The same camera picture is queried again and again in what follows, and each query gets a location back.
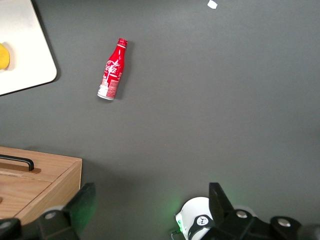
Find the white robot part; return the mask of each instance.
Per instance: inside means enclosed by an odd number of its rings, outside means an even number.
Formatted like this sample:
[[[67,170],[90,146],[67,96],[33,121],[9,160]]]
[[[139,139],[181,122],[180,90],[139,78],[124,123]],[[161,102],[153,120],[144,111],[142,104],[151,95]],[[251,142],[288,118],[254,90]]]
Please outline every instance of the white robot part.
[[[216,9],[217,6],[218,6],[218,4],[216,4],[216,2],[214,2],[214,1],[212,1],[212,0],[210,0],[210,1],[208,2],[208,7],[209,7],[209,8]]]
[[[175,220],[186,240],[200,240],[214,225],[209,198],[199,196],[188,200]]]

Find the coca-cola bottle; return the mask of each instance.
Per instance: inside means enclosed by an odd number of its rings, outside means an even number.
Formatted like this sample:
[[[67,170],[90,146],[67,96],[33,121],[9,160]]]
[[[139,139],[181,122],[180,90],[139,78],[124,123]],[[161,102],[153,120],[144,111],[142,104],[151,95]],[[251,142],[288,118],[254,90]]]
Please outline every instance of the coca-cola bottle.
[[[128,41],[119,38],[118,44],[106,62],[98,96],[103,99],[113,100],[116,96],[118,84],[125,67],[125,51]]]

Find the yellow lemon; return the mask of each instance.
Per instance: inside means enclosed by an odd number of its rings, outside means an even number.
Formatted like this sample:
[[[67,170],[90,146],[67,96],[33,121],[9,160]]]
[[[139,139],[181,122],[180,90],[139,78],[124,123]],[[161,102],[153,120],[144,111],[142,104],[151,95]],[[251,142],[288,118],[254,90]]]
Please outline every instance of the yellow lemon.
[[[10,62],[10,55],[8,50],[0,43],[0,69],[8,67]]]

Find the wooden drawer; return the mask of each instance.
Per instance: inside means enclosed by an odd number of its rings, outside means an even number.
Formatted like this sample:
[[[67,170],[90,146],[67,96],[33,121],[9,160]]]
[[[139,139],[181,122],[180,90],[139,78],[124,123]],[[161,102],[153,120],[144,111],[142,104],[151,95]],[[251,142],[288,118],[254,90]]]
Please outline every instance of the wooden drawer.
[[[0,159],[0,219],[29,223],[47,208],[65,205],[80,188],[80,158],[1,146],[0,154],[34,162],[29,171],[26,163]]]

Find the small white scrap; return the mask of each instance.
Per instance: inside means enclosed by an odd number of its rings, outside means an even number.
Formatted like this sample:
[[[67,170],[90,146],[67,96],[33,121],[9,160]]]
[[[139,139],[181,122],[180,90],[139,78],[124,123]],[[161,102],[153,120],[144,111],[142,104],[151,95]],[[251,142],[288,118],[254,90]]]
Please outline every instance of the small white scrap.
[[[214,1],[210,0],[210,1],[208,2],[208,6],[209,6],[210,8],[212,8],[212,9],[216,9],[217,6],[218,6],[218,4],[216,4]]]

